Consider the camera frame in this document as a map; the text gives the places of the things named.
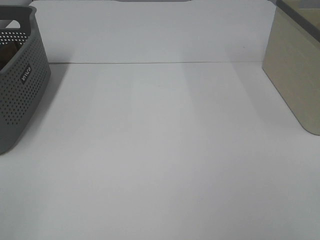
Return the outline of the brown towel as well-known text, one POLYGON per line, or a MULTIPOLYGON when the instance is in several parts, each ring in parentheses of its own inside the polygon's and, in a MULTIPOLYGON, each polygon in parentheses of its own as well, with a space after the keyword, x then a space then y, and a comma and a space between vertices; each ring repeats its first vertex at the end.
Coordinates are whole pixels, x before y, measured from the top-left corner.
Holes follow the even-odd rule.
POLYGON ((7 65, 20 48, 21 45, 17 41, 11 41, 0 46, 0 70, 7 65))

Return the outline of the grey perforated plastic basket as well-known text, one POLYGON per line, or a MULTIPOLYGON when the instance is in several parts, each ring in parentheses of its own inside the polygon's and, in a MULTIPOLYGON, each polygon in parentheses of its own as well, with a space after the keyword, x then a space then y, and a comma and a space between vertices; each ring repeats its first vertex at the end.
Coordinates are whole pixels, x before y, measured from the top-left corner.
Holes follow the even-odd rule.
POLYGON ((18 42, 20 49, 0 70, 0 152, 8 152, 34 115, 51 77, 36 20, 36 8, 1 5, 0 19, 16 21, 18 28, 0 30, 0 46, 18 42))

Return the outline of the beige plastic storage bin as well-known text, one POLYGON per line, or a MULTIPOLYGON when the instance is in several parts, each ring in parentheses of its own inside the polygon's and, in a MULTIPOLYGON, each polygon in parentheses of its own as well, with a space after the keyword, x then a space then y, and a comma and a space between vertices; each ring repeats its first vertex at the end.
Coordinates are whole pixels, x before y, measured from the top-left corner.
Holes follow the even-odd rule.
POLYGON ((320 2, 277 0, 262 69, 307 132, 320 134, 320 2))

